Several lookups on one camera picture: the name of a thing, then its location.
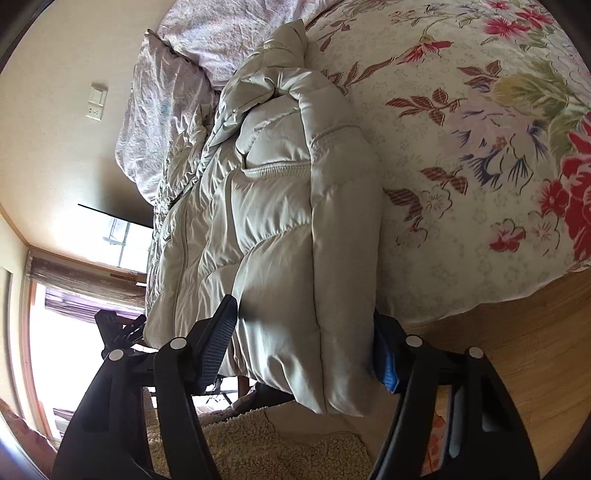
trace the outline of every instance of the wall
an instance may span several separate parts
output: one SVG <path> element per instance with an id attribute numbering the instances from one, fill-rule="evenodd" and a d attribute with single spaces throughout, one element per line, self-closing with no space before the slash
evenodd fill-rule
<path id="1" fill-rule="evenodd" d="M 20 305 L 22 296 L 22 286 L 24 282 L 24 274 L 27 263 L 28 247 L 17 237 L 15 232 L 7 224 L 6 220 L 0 213 L 0 275 L 4 272 L 10 273 L 8 285 L 8 298 L 2 293 L 3 286 L 0 280 L 0 294 L 2 299 L 8 300 L 7 304 L 1 305 L 3 300 L 0 300 L 0 309 L 4 310 L 7 307 L 8 317 L 2 318 L 0 316 L 0 342 L 4 355 L 0 356 L 0 397 L 2 397 L 15 411 L 20 411 L 24 414 L 27 420 L 32 419 L 32 413 L 28 407 L 26 396 L 24 395 L 24 382 L 22 380 L 22 369 L 20 367 L 20 359 L 18 351 L 9 349 L 7 333 L 9 331 L 11 344 L 18 345 L 18 325 L 20 321 Z M 4 277 L 4 286 L 6 286 L 7 278 Z M 12 382 L 12 375 L 14 374 L 16 383 L 21 385 L 18 388 L 18 395 L 22 400 L 22 405 L 17 401 L 17 391 L 14 389 Z"/>
<path id="2" fill-rule="evenodd" d="M 78 203 L 150 223 L 151 206 L 116 165 L 134 64 L 173 0 L 56 0 L 0 74 L 0 203 L 27 241 L 67 257 Z M 90 85 L 108 87 L 101 122 Z"/>

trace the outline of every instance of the bed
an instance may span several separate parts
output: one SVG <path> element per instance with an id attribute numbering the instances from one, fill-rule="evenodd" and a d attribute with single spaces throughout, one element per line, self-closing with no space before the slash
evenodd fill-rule
<path id="1" fill-rule="evenodd" d="M 381 312 L 421 324 L 528 296 L 588 266 L 591 76 L 539 3 L 345 0 L 276 11 L 257 11 L 257 4 L 237 11 L 237 5 L 227 22 L 220 7 L 218 21 L 203 23 L 198 4 L 179 1 L 156 32 L 209 85 L 202 106 L 182 105 L 184 123 L 167 130 L 157 156 L 135 163 L 139 172 L 142 162 L 152 165 L 153 253 L 168 240 L 162 227 L 169 211 L 200 181 L 216 91 L 276 26 L 304 17 L 305 67 L 322 72 L 349 102 L 381 161 L 375 297 Z M 266 21 L 253 20 L 260 18 Z M 206 37 L 221 40 L 208 50 Z M 118 161 L 125 170 L 125 155 Z M 156 346 L 187 329 L 150 317 L 154 286 L 166 275 L 150 265 L 148 325 L 161 332 Z M 246 310 L 241 315 L 245 324 L 257 320 Z M 364 335 L 371 335 L 365 325 Z M 241 349 L 248 347 L 236 340 Z M 249 365 L 232 373 L 256 378 Z M 257 379 L 286 390 L 290 375 L 284 369 L 281 381 Z M 340 408 L 351 413 L 346 404 Z"/>

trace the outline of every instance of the red flower print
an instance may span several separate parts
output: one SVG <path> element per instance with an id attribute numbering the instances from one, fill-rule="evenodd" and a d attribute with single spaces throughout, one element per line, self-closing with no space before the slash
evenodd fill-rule
<path id="1" fill-rule="evenodd" d="M 439 55 L 439 50 L 441 48 L 449 48 L 452 44 L 453 42 L 447 40 L 434 41 L 433 38 L 429 36 L 421 37 L 419 44 L 409 48 L 406 52 L 400 55 L 396 64 L 400 65 L 402 63 L 412 63 L 414 61 L 419 63 L 423 62 L 425 60 L 425 55 L 430 53 Z"/>
<path id="2" fill-rule="evenodd" d="M 522 12 L 517 13 L 517 16 L 527 20 L 538 30 L 542 30 L 542 23 L 546 25 L 552 25 L 554 23 L 551 16 L 538 12 L 533 8 L 524 8 Z"/>
<path id="3" fill-rule="evenodd" d="M 488 4 L 495 10 L 509 10 L 507 2 L 488 2 Z"/>
<path id="4" fill-rule="evenodd" d="M 486 20 L 484 31 L 489 35 L 499 35 L 500 37 L 510 38 L 521 35 L 522 32 L 531 30 L 531 27 L 521 25 L 516 21 L 509 22 L 503 17 L 490 18 Z"/>
<path id="5" fill-rule="evenodd" d="M 539 199 L 542 216 L 554 212 L 558 218 L 564 216 L 564 210 L 569 204 L 569 193 L 562 188 L 560 180 L 544 180 Z"/>
<path id="6" fill-rule="evenodd" d="M 570 189 L 564 221 L 574 240 L 576 261 L 591 257 L 591 112 L 583 117 L 580 127 L 584 133 L 568 134 L 577 153 L 562 158 L 562 173 Z"/>
<path id="7" fill-rule="evenodd" d="M 515 226 L 513 220 L 505 219 L 503 223 L 495 223 L 491 226 L 492 239 L 489 242 L 491 250 L 495 252 L 517 252 L 519 242 L 525 238 L 525 230 Z"/>

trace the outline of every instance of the puffer jacket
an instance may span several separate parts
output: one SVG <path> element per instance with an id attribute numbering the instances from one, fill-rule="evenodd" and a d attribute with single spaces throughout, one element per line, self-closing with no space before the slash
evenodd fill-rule
<path id="1" fill-rule="evenodd" d="M 361 415 L 380 388 L 379 162 L 341 93 L 303 68 L 306 45 L 301 21 L 276 30 L 225 87 L 204 146 L 199 109 L 171 150 L 145 337 L 158 348 L 186 335 L 231 293 L 239 320 L 221 374 Z"/>

